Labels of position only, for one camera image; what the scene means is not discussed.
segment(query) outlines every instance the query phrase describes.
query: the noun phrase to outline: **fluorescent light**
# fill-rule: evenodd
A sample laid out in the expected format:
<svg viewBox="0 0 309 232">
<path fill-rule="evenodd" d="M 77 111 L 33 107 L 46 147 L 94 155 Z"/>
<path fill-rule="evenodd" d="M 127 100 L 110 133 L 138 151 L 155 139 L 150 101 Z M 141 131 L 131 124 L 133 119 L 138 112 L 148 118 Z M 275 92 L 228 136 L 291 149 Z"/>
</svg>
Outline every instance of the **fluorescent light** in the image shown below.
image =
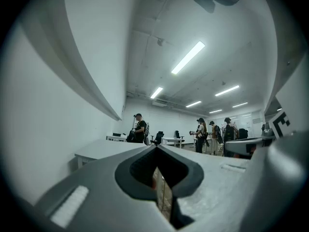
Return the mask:
<svg viewBox="0 0 309 232">
<path fill-rule="evenodd" d="M 158 87 L 158 89 L 155 91 L 155 93 L 150 98 L 154 99 L 158 95 L 158 93 L 160 93 L 161 91 L 162 91 L 162 88 Z"/>
<path fill-rule="evenodd" d="M 222 111 L 222 109 L 216 110 L 216 111 L 212 111 L 212 112 L 209 112 L 209 113 L 212 114 L 212 113 L 216 113 L 216 112 L 219 112 L 219 111 Z"/>
<path fill-rule="evenodd" d="M 191 49 L 190 52 L 176 65 L 176 67 L 172 70 L 173 74 L 177 74 L 191 59 L 194 58 L 196 54 L 200 52 L 205 47 L 205 45 L 199 41 L 197 44 Z"/>
<path fill-rule="evenodd" d="M 223 92 L 221 92 L 221 93 L 219 93 L 219 94 L 216 94 L 215 96 L 223 95 L 223 94 L 225 94 L 225 93 L 227 93 L 227 92 L 230 92 L 230 91 L 232 91 L 232 90 L 234 90 L 234 89 L 236 89 L 236 88 L 239 88 L 239 85 L 237 85 L 237 86 L 235 86 L 235 87 L 232 87 L 232 88 L 230 88 L 230 89 L 228 89 L 228 90 L 226 90 L 226 91 L 223 91 Z"/>
<path fill-rule="evenodd" d="M 245 102 L 245 103 L 243 103 L 243 104 L 239 104 L 239 105 L 232 106 L 232 107 L 242 106 L 242 105 L 245 105 L 245 104 L 248 104 L 248 103 L 247 103 L 247 102 Z"/>
<path fill-rule="evenodd" d="M 195 102 L 193 104 L 187 105 L 186 107 L 194 106 L 194 105 L 199 104 L 199 103 L 201 103 L 201 101 L 197 101 L 197 102 Z"/>
</svg>

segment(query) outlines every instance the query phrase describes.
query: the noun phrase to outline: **floor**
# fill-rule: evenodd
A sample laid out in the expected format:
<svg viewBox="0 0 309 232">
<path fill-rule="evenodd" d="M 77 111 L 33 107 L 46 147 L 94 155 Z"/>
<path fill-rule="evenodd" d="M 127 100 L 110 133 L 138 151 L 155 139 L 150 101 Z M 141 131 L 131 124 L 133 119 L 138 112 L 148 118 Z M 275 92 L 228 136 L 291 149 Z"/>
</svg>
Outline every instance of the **floor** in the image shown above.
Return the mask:
<svg viewBox="0 0 309 232">
<path fill-rule="evenodd" d="M 222 145 L 218 145 L 219 150 L 216 151 L 217 156 L 222 156 L 222 151 L 220 150 Z M 193 144 L 185 144 L 183 149 L 190 150 L 195 152 L 195 148 Z M 210 147 L 203 147 L 203 154 L 212 154 L 211 153 L 211 146 Z M 157 180 L 157 171 L 158 168 L 154 172 L 154 179 Z M 160 195 L 158 197 L 158 208 L 163 214 L 163 216 L 169 221 L 170 219 L 170 212 L 171 212 L 171 204 L 172 204 L 172 191 L 168 184 L 165 182 L 164 178 L 162 178 L 163 184 L 161 188 Z"/>
</svg>

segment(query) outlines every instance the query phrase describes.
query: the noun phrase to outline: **white table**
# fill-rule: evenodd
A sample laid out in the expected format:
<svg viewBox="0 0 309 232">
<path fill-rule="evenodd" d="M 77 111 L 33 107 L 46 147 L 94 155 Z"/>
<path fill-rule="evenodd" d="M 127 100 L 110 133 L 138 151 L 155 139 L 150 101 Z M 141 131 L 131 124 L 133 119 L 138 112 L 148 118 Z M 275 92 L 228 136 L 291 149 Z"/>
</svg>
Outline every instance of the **white table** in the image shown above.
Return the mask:
<svg viewBox="0 0 309 232">
<path fill-rule="evenodd" d="M 113 135 L 107 135 L 106 136 L 106 140 L 125 142 L 126 141 L 126 136 L 125 135 L 121 135 L 120 137 L 118 137 L 118 136 L 113 136 Z"/>
<path fill-rule="evenodd" d="M 174 142 L 174 146 L 176 147 L 176 142 L 179 142 L 180 146 L 179 148 L 182 148 L 182 139 L 177 137 L 163 137 L 162 138 L 162 144 L 167 145 L 168 142 Z"/>
<path fill-rule="evenodd" d="M 141 147 L 149 146 L 138 143 L 123 143 L 118 141 L 99 139 L 76 151 L 75 156 L 77 157 L 78 168 L 81 168 L 83 166 L 83 162 L 88 163 L 93 160 L 110 157 L 128 150 Z"/>
</svg>

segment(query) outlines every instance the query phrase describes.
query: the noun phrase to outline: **white ceiling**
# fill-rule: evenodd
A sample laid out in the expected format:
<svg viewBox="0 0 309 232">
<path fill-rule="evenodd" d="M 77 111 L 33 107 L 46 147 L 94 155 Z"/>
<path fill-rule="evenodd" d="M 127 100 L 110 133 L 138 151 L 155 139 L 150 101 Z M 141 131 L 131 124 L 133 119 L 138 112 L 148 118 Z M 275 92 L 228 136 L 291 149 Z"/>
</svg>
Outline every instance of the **white ceiling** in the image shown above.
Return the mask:
<svg viewBox="0 0 309 232">
<path fill-rule="evenodd" d="M 129 49 L 129 96 L 150 97 L 162 87 L 157 98 L 205 115 L 243 102 L 262 103 L 269 45 L 263 36 L 267 10 L 265 0 L 240 0 L 234 6 L 216 3 L 212 14 L 194 0 L 141 0 Z M 177 75 L 172 74 L 198 41 L 205 48 Z M 240 88 L 215 97 L 236 85 Z M 202 103 L 184 107 L 196 101 Z"/>
</svg>

